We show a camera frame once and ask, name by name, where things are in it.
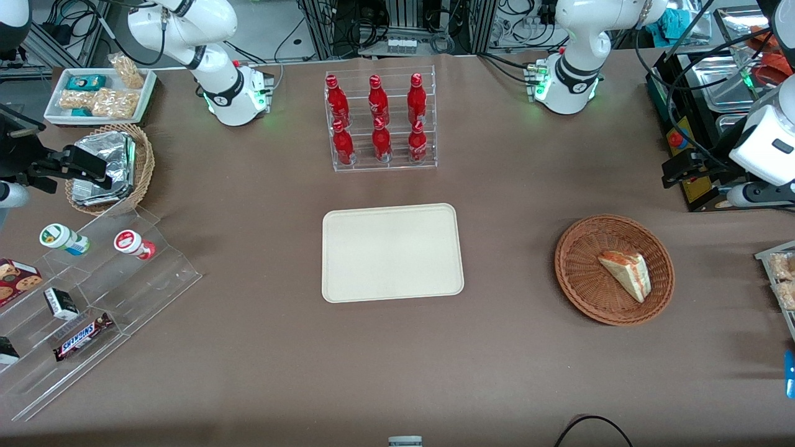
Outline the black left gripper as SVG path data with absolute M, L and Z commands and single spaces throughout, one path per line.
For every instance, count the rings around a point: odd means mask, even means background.
M 714 184 L 727 186 L 746 178 L 746 170 L 728 156 L 707 155 L 707 151 L 679 152 L 661 164 L 661 172 L 665 189 L 686 180 L 693 189 L 712 189 Z

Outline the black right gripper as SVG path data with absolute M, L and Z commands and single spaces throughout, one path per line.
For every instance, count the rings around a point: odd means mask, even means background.
M 2 106 L 1 178 L 16 181 L 26 172 L 26 186 L 45 193 L 55 193 L 55 178 L 91 182 L 109 190 L 112 179 L 107 175 L 107 162 L 76 145 L 66 145 L 62 160 L 46 158 L 47 149 L 38 138 L 46 126 L 8 106 Z

